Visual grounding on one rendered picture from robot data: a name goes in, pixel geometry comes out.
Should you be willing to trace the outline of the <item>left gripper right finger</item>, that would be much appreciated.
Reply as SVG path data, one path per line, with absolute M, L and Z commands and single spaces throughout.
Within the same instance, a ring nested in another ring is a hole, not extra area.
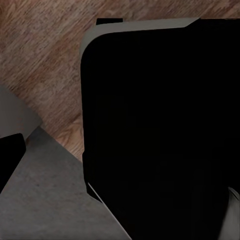
M 240 135 L 229 133 L 227 135 L 224 151 L 240 173 Z

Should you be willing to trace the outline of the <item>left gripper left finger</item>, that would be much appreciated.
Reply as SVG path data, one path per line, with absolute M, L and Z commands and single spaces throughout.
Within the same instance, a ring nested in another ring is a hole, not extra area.
M 0 138 L 0 193 L 26 152 L 21 133 Z

